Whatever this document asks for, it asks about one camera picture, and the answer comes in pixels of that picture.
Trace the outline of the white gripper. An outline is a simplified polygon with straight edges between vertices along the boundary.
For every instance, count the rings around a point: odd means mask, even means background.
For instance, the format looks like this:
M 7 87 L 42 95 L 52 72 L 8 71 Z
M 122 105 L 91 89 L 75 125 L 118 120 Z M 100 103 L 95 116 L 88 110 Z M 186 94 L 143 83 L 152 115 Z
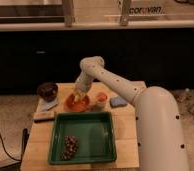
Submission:
M 78 78 L 76 79 L 75 87 L 77 90 L 87 93 L 91 89 L 93 80 L 94 78 L 92 76 L 89 76 L 85 72 L 81 72 Z

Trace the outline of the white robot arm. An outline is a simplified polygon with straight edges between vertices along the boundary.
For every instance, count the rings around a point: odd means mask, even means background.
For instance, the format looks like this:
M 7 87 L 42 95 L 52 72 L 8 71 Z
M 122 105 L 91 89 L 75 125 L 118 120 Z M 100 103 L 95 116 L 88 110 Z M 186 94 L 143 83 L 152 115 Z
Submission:
M 141 86 L 104 68 L 100 56 L 80 61 L 75 92 L 85 95 L 94 79 L 135 108 L 139 171 L 190 171 L 177 102 L 166 89 Z

